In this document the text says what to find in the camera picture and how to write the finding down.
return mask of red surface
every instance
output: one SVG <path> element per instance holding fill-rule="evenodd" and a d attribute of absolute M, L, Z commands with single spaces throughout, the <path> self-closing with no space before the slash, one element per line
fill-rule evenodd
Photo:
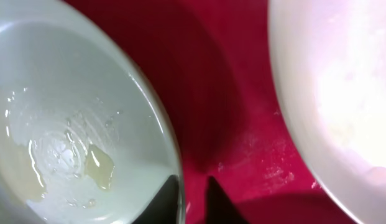
<path fill-rule="evenodd" d="M 265 0 L 69 0 L 141 67 L 183 156 L 187 222 L 213 175 L 251 223 L 350 223 L 322 192 L 283 123 Z"/>

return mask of red table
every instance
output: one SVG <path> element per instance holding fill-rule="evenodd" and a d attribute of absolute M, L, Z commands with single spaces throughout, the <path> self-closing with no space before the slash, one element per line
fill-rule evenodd
<path fill-rule="evenodd" d="M 213 175 L 251 223 L 352 223 L 323 193 L 284 125 L 266 0 L 69 0 L 141 67 L 183 156 L 187 223 Z"/>

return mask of red tablecloth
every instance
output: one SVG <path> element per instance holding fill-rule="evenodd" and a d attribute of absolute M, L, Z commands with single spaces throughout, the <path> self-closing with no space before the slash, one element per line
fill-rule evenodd
<path fill-rule="evenodd" d="M 187 222 L 213 175 L 251 223 L 350 223 L 323 193 L 283 123 L 266 0 L 68 0 L 141 67 L 183 156 Z"/>

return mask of blurry black object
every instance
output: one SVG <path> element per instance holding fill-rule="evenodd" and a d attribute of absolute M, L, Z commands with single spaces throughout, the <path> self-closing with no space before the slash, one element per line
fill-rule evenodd
<path fill-rule="evenodd" d="M 214 177 L 209 177 L 208 179 L 205 223 L 248 223 L 238 212 L 237 208 L 233 205 Z"/>
<path fill-rule="evenodd" d="M 149 206 L 133 224 L 175 224 L 177 222 L 179 179 L 171 175 Z"/>

